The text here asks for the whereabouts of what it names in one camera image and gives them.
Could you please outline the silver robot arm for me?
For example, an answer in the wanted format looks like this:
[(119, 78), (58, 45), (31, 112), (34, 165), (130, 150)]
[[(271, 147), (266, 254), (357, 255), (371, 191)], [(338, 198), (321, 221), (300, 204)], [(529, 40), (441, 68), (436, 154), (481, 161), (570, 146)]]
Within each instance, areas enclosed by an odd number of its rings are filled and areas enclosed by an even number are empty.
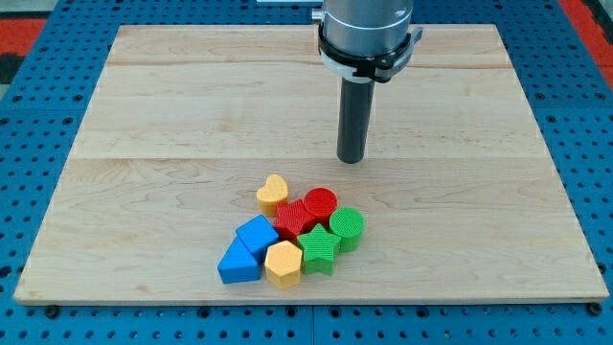
[(380, 56), (406, 38), (413, 0), (324, 0), (322, 36), (352, 56)]

